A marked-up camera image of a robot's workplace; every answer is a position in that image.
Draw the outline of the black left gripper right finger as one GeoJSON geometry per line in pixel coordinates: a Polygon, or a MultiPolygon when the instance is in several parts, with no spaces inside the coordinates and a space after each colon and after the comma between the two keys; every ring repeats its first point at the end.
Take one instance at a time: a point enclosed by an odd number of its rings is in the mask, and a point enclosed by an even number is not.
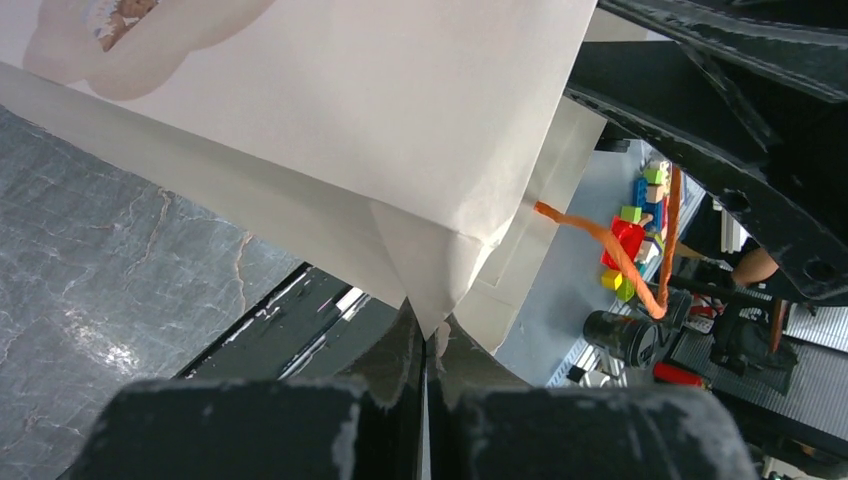
{"type": "Polygon", "coordinates": [[[474,479],[486,447],[486,395],[529,384],[498,362],[449,317],[427,341],[427,413],[433,479],[474,479]]]}

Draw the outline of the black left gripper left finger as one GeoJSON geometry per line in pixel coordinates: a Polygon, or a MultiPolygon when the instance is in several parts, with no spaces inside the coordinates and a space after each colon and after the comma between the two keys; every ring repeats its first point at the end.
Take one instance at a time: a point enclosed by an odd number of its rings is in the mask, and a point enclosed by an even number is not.
{"type": "Polygon", "coordinates": [[[333,379],[335,479],[417,479],[424,347],[409,301],[371,347],[333,379]]]}

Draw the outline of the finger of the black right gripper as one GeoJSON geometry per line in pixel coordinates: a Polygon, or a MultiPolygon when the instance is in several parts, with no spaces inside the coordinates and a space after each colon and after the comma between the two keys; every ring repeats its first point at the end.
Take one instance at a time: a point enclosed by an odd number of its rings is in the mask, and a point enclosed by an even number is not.
{"type": "Polygon", "coordinates": [[[673,41],[585,42],[566,95],[693,178],[811,302],[847,298],[847,105],[673,41]]]}
{"type": "Polygon", "coordinates": [[[847,100],[845,1],[610,0],[597,6],[825,102],[847,100]]]}

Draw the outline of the paper takeout bag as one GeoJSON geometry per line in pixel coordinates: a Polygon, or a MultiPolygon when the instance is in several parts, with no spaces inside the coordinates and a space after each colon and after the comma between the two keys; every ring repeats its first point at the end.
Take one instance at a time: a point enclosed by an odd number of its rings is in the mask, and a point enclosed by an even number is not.
{"type": "Polygon", "coordinates": [[[1,102],[397,306],[504,343],[604,128],[592,1],[5,1],[1,102]]]}

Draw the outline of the colourful toy blocks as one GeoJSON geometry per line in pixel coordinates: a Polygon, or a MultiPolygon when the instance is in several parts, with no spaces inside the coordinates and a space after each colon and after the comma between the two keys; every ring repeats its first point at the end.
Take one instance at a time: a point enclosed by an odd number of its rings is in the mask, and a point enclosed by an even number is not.
{"type": "Polygon", "coordinates": [[[669,197],[672,167],[667,160],[651,160],[632,184],[632,197],[612,218],[610,230],[644,276],[658,263],[658,278],[665,281],[672,272],[672,256],[667,252],[669,197]]]}

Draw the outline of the dark cups beyond table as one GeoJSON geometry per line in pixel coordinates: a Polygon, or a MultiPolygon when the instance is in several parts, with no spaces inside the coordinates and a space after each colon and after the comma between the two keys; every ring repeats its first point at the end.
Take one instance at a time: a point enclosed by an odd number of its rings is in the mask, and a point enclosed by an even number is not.
{"type": "Polygon", "coordinates": [[[672,289],[666,314],[657,320],[640,300],[631,299],[625,313],[590,313],[583,325],[583,337],[626,367],[646,369],[657,352],[681,331],[692,303],[691,293],[672,289]]]}

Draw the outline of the person beyond table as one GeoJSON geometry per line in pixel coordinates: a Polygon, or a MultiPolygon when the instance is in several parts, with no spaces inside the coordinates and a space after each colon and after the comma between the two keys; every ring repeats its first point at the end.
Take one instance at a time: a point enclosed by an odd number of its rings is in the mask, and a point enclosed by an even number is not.
{"type": "MultiPolygon", "coordinates": [[[[676,243],[675,247],[676,253],[685,258],[725,261],[732,257],[721,252],[708,253],[706,250],[693,249],[680,241],[676,243]]],[[[749,250],[744,254],[736,254],[735,258],[735,261],[729,262],[733,270],[728,274],[728,279],[725,281],[725,284],[733,287],[748,287],[751,284],[761,283],[772,277],[779,269],[778,264],[760,247],[749,250]]]]}

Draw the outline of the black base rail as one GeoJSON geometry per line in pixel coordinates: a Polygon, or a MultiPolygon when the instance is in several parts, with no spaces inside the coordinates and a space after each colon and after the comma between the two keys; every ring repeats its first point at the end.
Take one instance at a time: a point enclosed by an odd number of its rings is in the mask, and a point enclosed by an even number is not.
{"type": "Polygon", "coordinates": [[[207,346],[182,379],[324,377],[370,348],[397,310],[308,263],[207,346]]]}

